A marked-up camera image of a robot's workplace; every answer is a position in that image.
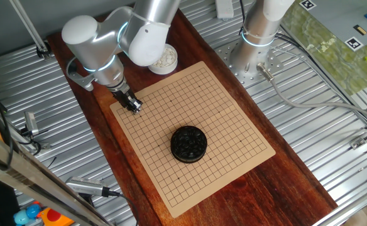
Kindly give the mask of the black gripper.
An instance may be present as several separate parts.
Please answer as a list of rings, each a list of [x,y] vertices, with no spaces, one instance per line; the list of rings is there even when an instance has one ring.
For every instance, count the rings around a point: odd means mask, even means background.
[[[127,90],[125,92],[118,90],[113,91],[112,94],[124,108],[131,111],[133,114],[138,113],[141,110],[143,103],[136,98],[129,86],[127,86]]]

